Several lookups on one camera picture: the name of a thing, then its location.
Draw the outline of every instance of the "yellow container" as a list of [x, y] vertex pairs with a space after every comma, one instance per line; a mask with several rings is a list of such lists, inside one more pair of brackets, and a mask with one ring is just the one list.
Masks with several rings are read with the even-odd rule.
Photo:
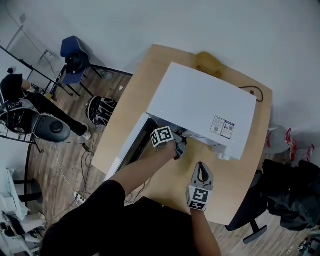
[[195, 56], [196, 69], [216, 78], [221, 78], [222, 63], [208, 52], [200, 52]]

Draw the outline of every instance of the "whiteboard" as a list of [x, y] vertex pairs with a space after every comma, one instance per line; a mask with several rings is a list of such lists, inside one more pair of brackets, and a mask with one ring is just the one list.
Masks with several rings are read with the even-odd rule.
[[26, 67], [4, 50], [0, 49], [0, 81], [9, 75], [9, 68], [14, 70], [14, 74], [22, 74], [22, 77], [25, 80], [28, 79], [32, 72], [30, 68]]

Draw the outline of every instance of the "chair base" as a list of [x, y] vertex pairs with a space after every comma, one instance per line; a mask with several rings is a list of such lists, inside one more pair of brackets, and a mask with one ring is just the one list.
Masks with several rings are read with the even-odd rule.
[[265, 225], [264, 227], [255, 230], [253, 232], [253, 234], [249, 235], [248, 237], [246, 237], [245, 239], [243, 239], [243, 242], [245, 245], [251, 243], [252, 241], [256, 240], [257, 238], [261, 237], [268, 229], [268, 226]]

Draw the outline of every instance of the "blue chair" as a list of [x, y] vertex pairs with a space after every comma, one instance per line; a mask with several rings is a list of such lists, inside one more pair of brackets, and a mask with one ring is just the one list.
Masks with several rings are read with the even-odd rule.
[[[88, 51], [86, 50], [84, 45], [81, 43], [81, 41], [79, 40], [78, 37], [73, 35], [73, 36], [70, 36], [62, 41], [61, 51], [60, 51], [61, 57], [67, 58], [70, 54], [78, 53], [78, 52], [82, 52], [82, 53], [86, 54], [88, 56], [88, 60], [90, 61], [90, 55], [88, 54]], [[99, 72], [92, 65], [90, 65], [90, 67], [101, 78], [101, 75], [99, 74]], [[85, 75], [86, 70], [87, 69], [84, 68], [83, 70], [81, 70], [80, 72], [77, 72], [75, 74], [67, 73], [62, 82], [65, 85], [80, 84], [86, 90], [86, 92], [93, 97], [94, 95], [82, 83], [82, 78], [83, 77], [87, 78]], [[76, 92], [71, 86], [69, 86], [69, 87], [75, 94], [80, 96], [79, 93]]]

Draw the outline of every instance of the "plastic chair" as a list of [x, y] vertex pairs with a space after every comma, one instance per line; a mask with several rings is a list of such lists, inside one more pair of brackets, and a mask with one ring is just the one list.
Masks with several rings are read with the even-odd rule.
[[[84, 54], [86, 54], [88, 56], [88, 60], [90, 61], [90, 55], [88, 53], [88, 51], [86, 50], [86, 48], [84, 47], [84, 45], [81, 43], [81, 41], [79, 40], [78, 37], [76, 36], [70, 36], [66, 39], [64, 39], [62, 41], [62, 45], [61, 45], [61, 51], [60, 51], [60, 55], [63, 58], [67, 58], [70, 54], [75, 53], [75, 52], [82, 52]], [[95, 73], [97, 73], [97, 75], [101, 78], [101, 75], [98, 73], [98, 71], [92, 66], [92, 64], [90, 64], [90, 67], [93, 69], [93, 71]], [[64, 79], [63, 79], [63, 83], [65, 85], [70, 85], [70, 84], [80, 84], [88, 94], [90, 94], [92, 97], [94, 96], [82, 83], [82, 78], [85, 77], [85, 72], [86, 72], [86, 68], [84, 68], [83, 70], [81, 70], [80, 72], [77, 72], [75, 74], [72, 73], [66, 73]], [[73, 88], [71, 88], [72, 91], [77, 94], [78, 96], [79, 93], [77, 93]]]
[[267, 225], [259, 229], [255, 219], [267, 210], [267, 200], [261, 197], [263, 173], [257, 170], [251, 186], [233, 220], [229, 226], [225, 226], [226, 230], [234, 231], [246, 224], [251, 224], [253, 234], [249, 235], [243, 242], [248, 244], [267, 231]]

